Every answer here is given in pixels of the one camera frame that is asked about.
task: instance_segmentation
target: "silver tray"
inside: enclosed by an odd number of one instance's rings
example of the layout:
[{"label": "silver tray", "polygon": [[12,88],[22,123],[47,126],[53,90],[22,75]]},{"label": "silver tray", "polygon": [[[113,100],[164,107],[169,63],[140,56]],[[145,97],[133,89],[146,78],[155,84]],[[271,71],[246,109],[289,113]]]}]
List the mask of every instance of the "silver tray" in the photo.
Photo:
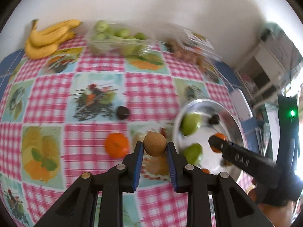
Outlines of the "silver tray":
[{"label": "silver tray", "polygon": [[[201,127],[190,136],[184,136],[179,131],[182,118],[187,113],[198,113],[202,118]],[[210,126],[207,120],[214,114],[218,114],[221,121],[218,125]],[[242,170],[234,165],[224,166],[222,153],[213,152],[208,144],[209,137],[217,132],[223,133],[229,141],[244,147],[241,131],[230,112],[216,101],[197,99],[181,108],[174,122],[172,141],[175,144],[177,153],[182,153],[185,148],[193,143],[201,144],[203,147],[202,159],[201,163],[196,166],[201,169],[206,168],[216,175],[220,172],[227,172],[238,183]]]}]

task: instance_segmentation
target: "metal bowl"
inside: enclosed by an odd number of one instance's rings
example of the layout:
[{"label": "metal bowl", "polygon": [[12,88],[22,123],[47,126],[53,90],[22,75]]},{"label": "metal bowl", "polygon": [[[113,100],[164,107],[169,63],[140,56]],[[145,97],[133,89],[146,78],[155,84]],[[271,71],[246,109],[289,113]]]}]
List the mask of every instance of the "metal bowl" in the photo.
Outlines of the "metal bowl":
[{"label": "metal bowl", "polygon": [[[184,136],[179,131],[181,121],[187,113],[198,113],[201,115],[202,119],[201,127],[190,136]],[[210,126],[207,121],[214,114],[219,115],[220,124]],[[196,166],[201,169],[206,168],[210,170],[212,174],[216,175],[220,172],[227,172],[236,182],[238,182],[241,178],[242,170],[234,165],[224,165],[222,153],[215,153],[208,144],[209,137],[217,132],[223,133],[227,136],[229,141],[244,147],[244,139],[241,131],[230,112],[216,101],[210,99],[197,99],[181,108],[174,122],[172,141],[175,144],[177,153],[182,153],[184,149],[193,143],[201,144],[203,148],[202,159]]]}]

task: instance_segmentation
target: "bunch of bananas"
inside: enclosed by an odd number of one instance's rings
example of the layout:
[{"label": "bunch of bananas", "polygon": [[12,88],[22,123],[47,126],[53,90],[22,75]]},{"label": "bunch of bananas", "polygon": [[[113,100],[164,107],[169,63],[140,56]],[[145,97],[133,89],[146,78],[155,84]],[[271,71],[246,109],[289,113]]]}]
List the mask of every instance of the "bunch of bananas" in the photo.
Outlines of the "bunch of bananas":
[{"label": "bunch of bananas", "polygon": [[78,19],[66,20],[37,31],[38,20],[32,21],[31,33],[25,42],[25,53],[30,59],[40,59],[54,53],[58,46],[75,37],[75,33],[70,29],[82,24]]}]

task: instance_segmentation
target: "tablecloth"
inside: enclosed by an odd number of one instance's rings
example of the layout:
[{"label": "tablecloth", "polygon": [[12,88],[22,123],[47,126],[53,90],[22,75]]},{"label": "tablecloth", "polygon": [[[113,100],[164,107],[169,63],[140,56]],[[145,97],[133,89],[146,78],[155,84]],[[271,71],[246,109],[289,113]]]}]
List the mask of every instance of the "tablecloth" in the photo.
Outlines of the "tablecloth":
[{"label": "tablecloth", "polygon": [[[103,98],[85,105],[96,91]],[[224,83],[175,59],[161,42],[146,61],[95,57],[82,36],[40,60],[24,55],[0,102],[0,197],[16,224],[32,227],[83,172],[121,163],[104,149],[110,133],[128,137],[130,152],[148,131],[169,141],[193,93],[220,102],[238,120]],[[120,105],[131,112],[127,120],[115,115]],[[187,194],[173,191],[157,163],[144,155],[137,191],[123,195],[125,226],[186,226]],[[239,184],[246,189],[250,182],[244,174]]]}]

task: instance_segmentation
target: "white wall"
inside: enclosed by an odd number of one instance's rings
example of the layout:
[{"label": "white wall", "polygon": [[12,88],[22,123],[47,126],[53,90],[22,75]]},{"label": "white wall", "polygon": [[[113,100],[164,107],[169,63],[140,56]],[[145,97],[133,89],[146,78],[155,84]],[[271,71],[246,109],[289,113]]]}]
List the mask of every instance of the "white wall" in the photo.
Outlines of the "white wall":
[{"label": "white wall", "polygon": [[171,21],[205,35],[231,66],[255,44],[267,19],[303,49],[303,25],[285,0],[22,0],[0,33],[0,60],[23,47],[36,18],[40,28],[71,18]]}]

